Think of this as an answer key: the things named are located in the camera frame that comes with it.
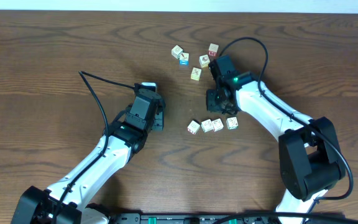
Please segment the wooden block airplane green N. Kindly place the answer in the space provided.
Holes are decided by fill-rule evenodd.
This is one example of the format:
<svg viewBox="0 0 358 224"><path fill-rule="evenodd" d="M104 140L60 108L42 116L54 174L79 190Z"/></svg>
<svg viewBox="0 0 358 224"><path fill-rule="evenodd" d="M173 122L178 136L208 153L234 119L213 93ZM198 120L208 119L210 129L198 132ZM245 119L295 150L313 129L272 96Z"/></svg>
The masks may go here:
<svg viewBox="0 0 358 224"><path fill-rule="evenodd" d="M237 129L239 124L236 117L226 119L226 125L228 129Z"/></svg>

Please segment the wooden block red A side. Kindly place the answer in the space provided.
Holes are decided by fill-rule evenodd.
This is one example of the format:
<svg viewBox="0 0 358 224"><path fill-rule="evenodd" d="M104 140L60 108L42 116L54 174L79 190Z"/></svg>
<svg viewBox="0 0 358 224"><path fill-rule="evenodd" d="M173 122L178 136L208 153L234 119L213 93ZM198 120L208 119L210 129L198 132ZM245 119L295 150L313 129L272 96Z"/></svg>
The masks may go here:
<svg viewBox="0 0 358 224"><path fill-rule="evenodd" d="M224 125L220 118L212 121L214 132L220 131L223 129Z"/></svg>

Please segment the wooden block with turtle drawing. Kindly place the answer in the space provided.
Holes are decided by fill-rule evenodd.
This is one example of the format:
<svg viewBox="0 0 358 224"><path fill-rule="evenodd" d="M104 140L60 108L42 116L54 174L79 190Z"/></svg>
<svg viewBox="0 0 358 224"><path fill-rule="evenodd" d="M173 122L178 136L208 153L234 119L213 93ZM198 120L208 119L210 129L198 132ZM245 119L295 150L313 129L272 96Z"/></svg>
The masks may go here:
<svg viewBox="0 0 358 224"><path fill-rule="evenodd" d="M209 131L213 131L214 130L214 126L213 123L210 119L204 120L201 122L201 128L203 130L204 133L207 133Z"/></svg>

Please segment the wooden block red letter side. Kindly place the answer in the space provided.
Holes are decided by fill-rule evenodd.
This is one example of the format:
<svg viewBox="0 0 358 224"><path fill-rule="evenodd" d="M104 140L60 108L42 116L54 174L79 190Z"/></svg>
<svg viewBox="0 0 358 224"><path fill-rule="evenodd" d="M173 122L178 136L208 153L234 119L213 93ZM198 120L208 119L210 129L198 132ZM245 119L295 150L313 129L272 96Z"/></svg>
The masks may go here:
<svg viewBox="0 0 358 224"><path fill-rule="evenodd" d="M192 120L191 123L188 125L187 127L187 130L191 133L191 134L196 134L199 129L200 129L200 124L195 121L195 120Z"/></svg>

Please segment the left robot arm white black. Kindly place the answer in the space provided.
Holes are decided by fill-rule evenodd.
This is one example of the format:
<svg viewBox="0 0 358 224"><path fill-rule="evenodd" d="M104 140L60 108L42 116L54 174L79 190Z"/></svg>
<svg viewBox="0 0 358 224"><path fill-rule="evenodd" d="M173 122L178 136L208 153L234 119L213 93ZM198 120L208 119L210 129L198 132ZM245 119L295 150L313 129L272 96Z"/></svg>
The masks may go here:
<svg viewBox="0 0 358 224"><path fill-rule="evenodd" d="M136 84L134 93L134 102L72 171L45 190L31 186L21 195L12 223L111 223L110 214L90 200L144 147L149 132L163 129L165 102L156 83Z"/></svg>

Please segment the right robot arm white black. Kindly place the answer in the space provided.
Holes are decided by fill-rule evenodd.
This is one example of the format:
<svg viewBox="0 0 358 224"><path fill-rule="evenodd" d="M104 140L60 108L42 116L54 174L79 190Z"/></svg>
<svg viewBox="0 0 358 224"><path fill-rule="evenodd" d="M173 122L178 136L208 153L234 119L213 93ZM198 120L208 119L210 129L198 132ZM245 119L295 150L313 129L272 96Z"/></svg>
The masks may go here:
<svg viewBox="0 0 358 224"><path fill-rule="evenodd" d="M286 191L276 212L310 213L339 180L352 175L329 119L313 119L288 106L255 74L236 70L227 55L214 59L208 67L216 83L206 92L208 111L243 111L278 141Z"/></svg>

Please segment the wooden block yellow border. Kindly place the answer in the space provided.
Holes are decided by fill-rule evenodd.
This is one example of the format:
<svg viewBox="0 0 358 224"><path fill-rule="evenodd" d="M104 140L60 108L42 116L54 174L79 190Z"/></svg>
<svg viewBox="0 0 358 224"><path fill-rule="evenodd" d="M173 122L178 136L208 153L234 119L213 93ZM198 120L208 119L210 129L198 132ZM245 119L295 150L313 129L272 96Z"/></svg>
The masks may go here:
<svg viewBox="0 0 358 224"><path fill-rule="evenodd" d="M201 77L201 72L202 72L202 69L193 67L193 69L191 71L191 79L199 81L200 77Z"/></svg>

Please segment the wooden block brown drawing yellow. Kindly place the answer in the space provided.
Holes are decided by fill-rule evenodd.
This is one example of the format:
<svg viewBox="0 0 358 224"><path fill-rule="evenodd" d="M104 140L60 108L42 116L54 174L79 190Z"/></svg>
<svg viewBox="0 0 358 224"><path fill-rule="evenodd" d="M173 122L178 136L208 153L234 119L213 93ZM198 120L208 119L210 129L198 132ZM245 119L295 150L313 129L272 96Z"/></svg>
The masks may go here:
<svg viewBox="0 0 358 224"><path fill-rule="evenodd" d="M208 67L210 63L209 55L201 55L199 56L199 63L201 68Z"/></svg>

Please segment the wooden block red M side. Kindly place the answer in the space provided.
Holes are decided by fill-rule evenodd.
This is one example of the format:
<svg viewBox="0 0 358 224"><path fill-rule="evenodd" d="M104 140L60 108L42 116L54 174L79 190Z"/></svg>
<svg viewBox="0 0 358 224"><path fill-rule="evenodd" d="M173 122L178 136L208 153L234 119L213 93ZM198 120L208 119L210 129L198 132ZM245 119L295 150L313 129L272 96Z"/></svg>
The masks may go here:
<svg viewBox="0 0 358 224"><path fill-rule="evenodd" d="M208 55L211 57L215 57L218 54L219 45L210 44L208 49Z"/></svg>

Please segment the wooden block blue side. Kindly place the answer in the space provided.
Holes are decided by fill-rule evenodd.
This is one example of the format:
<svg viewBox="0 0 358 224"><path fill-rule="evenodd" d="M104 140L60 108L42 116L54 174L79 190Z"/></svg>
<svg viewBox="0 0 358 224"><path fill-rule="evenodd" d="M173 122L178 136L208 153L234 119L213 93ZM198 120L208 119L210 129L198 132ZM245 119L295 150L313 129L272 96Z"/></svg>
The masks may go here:
<svg viewBox="0 0 358 224"><path fill-rule="evenodd" d="M189 65L189 57L190 57L189 53L182 52L179 55L180 65Z"/></svg>

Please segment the wooden block plain top left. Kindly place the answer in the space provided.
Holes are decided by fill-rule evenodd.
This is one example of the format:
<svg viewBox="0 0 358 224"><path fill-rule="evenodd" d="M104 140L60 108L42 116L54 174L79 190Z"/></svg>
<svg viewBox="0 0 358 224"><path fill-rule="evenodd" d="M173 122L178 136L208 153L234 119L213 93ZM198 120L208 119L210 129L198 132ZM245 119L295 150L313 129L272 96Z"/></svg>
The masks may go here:
<svg viewBox="0 0 358 224"><path fill-rule="evenodd" d="M171 50L171 54L175 59L179 59L181 53L183 53L183 49L179 45L174 46Z"/></svg>

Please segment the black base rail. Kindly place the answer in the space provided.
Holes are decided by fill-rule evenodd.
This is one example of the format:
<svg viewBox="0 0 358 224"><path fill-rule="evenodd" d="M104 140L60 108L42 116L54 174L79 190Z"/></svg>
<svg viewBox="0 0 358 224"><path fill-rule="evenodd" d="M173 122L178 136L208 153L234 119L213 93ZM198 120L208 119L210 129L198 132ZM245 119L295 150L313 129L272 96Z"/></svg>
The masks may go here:
<svg viewBox="0 0 358 224"><path fill-rule="evenodd" d="M141 214L113 215L108 224L279 224L279 223L358 223L335 213L288 213L248 211L233 215L222 214Z"/></svg>

